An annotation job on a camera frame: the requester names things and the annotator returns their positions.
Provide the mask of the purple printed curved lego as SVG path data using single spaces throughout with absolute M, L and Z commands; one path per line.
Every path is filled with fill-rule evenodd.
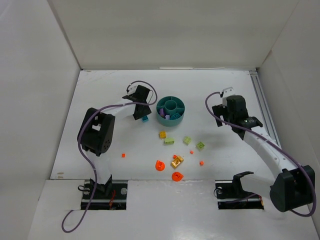
M 163 108 L 160 108 L 159 109 L 159 115 L 162 117 L 162 118 L 165 118 L 166 117 L 166 114 L 165 114 L 165 111 Z

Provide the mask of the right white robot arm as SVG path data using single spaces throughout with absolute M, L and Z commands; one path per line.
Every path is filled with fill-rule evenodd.
M 218 127 L 228 125 L 260 156 L 275 181 L 266 187 L 269 199 L 280 212 L 291 211 L 300 217 L 311 217 L 317 209 L 316 174 L 309 165 L 301 165 L 283 151 L 268 135 L 263 124 L 249 116 L 241 95 L 217 92 L 222 103 L 208 107 Z

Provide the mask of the teal divided round container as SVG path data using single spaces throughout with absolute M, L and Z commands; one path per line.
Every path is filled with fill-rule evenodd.
M 181 117 L 176 120 L 166 120 L 159 115 L 159 110 L 163 108 L 165 115 L 170 115 L 170 118 L 175 113 L 179 113 Z M 165 96 L 161 98 L 156 104 L 156 119 L 164 127 L 176 127 L 178 126 L 185 114 L 185 105 L 183 101 L 175 96 Z

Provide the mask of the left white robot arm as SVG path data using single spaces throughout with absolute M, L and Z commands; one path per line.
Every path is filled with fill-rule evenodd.
M 139 80 L 129 84 L 126 95 L 117 103 L 101 107 L 89 108 L 84 116 L 77 135 L 78 149 L 94 172 L 94 179 L 90 181 L 90 190 L 107 196 L 112 191 L 112 174 L 106 160 L 99 157 L 111 147 L 115 122 L 132 116 L 135 120 L 149 115 L 152 97 L 158 99 L 155 89 L 150 86 L 134 85 Z

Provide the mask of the light green sloped lego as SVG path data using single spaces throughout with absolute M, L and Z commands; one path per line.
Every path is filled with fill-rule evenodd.
M 166 137 L 165 139 L 164 139 L 164 144 L 165 145 L 173 145 L 175 143 L 175 140 L 174 140 L 174 138 L 172 138 L 172 137 Z

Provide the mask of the teal square lego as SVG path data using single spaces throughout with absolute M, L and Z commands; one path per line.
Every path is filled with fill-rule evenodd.
M 141 118 L 141 120 L 142 120 L 143 123 L 145 123 L 145 122 L 148 122 L 148 121 L 149 121 L 149 118 L 148 118 L 148 116 L 146 115 L 146 116 L 143 116 L 143 117 Z

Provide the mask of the light green small lego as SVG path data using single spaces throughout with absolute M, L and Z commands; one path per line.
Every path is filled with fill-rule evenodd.
M 183 138 L 183 143 L 186 145 L 189 145 L 191 143 L 192 139 L 189 136 L 185 136 Z

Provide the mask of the teal printed lego brick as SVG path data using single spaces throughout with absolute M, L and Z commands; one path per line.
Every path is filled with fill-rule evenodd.
M 170 120 L 177 120 L 181 117 L 181 115 L 177 112 L 170 117 Z

